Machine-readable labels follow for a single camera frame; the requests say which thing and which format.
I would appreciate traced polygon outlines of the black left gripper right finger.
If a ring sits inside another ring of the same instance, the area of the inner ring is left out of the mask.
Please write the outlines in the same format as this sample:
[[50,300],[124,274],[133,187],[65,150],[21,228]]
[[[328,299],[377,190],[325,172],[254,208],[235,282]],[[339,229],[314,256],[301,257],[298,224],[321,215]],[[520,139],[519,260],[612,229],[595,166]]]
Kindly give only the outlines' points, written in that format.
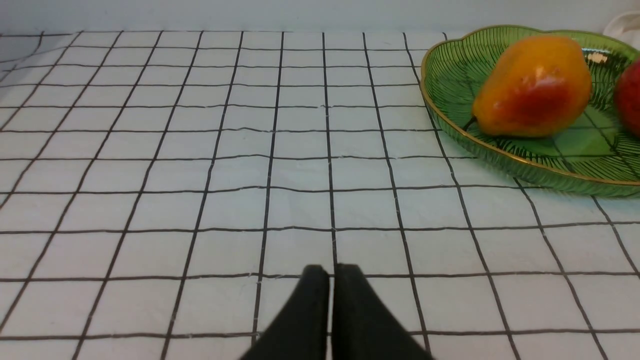
[[339,263],[334,271],[334,360],[432,360],[384,305],[361,268]]

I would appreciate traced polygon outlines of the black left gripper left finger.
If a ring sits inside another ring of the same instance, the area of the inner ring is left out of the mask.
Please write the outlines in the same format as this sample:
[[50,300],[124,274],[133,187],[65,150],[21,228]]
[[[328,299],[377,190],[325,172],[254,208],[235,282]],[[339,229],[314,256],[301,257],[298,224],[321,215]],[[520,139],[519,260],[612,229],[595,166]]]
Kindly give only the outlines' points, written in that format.
[[324,360],[327,355],[329,274],[304,267],[294,291],[243,360]]

